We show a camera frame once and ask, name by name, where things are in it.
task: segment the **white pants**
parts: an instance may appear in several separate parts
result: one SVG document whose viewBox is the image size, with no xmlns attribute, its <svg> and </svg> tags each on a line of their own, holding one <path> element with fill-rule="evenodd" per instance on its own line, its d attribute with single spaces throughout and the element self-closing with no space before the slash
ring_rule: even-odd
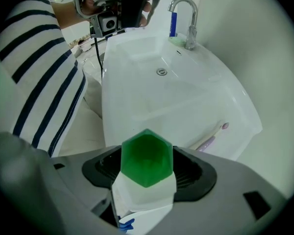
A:
<svg viewBox="0 0 294 235">
<path fill-rule="evenodd" d="M 105 147 L 102 110 L 101 85 L 85 73 L 88 87 L 76 117 L 60 149 L 59 156 L 68 156 Z"/>
</svg>

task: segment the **chrome faucet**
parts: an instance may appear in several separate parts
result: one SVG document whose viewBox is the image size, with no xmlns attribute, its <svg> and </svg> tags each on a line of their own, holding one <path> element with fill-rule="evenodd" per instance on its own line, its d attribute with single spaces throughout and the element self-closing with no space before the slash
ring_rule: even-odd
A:
<svg viewBox="0 0 294 235">
<path fill-rule="evenodd" d="M 197 34 L 196 23 L 197 23 L 197 13 L 198 13 L 197 6 L 193 2 L 193 0 L 172 0 L 172 2 L 169 5 L 168 11 L 174 12 L 174 9 L 179 2 L 189 3 L 189 5 L 192 7 L 192 10 L 193 10 L 192 24 L 188 29 L 187 39 L 185 44 L 185 49 L 192 50 L 196 46 L 196 34 Z"/>
</svg>

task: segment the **sink basin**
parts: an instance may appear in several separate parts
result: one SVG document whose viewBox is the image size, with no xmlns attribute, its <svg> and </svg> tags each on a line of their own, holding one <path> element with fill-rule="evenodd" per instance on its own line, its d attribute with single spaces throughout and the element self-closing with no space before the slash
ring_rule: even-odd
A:
<svg viewBox="0 0 294 235">
<path fill-rule="evenodd" d="M 203 46 L 189 51 L 167 37 L 126 33 L 109 39 L 103 69 L 107 146 L 148 128 L 173 145 L 192 147 L 229 122 L 205 152 L 235 160 L 262 130 L 242 85 Z"/>
</svg>

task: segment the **toothbrush head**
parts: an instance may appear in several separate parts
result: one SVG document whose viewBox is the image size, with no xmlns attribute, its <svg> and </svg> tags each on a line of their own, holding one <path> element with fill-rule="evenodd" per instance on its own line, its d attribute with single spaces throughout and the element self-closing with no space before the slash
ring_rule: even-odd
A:
<svg viewBox="0 0 294 235">
<path fill-rule="evenodd" d="M 227 127 L 229 127 L 229 125 L 230 125 L 230 123 L 228 122 L 228 123 L 225 123 L 225 124 L 223 124 L 223 126 L 221 127 L 222 128 L 222 130 L 225 130 Z"/>
</svg>

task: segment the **black cable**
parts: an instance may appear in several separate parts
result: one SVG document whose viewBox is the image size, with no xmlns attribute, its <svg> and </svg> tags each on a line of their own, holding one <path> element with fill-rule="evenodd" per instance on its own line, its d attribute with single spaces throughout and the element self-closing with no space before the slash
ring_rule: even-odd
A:
<svg viewBox="0 0 294 235">
<path fill-rule="evenodd" d="M 95 39 L 95 46 L 96 46 L 97 58 L 98 58 L 98 62 L 100 64 L 101 76 L 102 76 L 103 67 L 102 67 L 102 63 L 101 63 L 101 60 L 100 60 L 100 56 L 99 56 L 98 42 L 97 42 L 97 38 L 96 37 L 94 39 Z"/>
</svg>

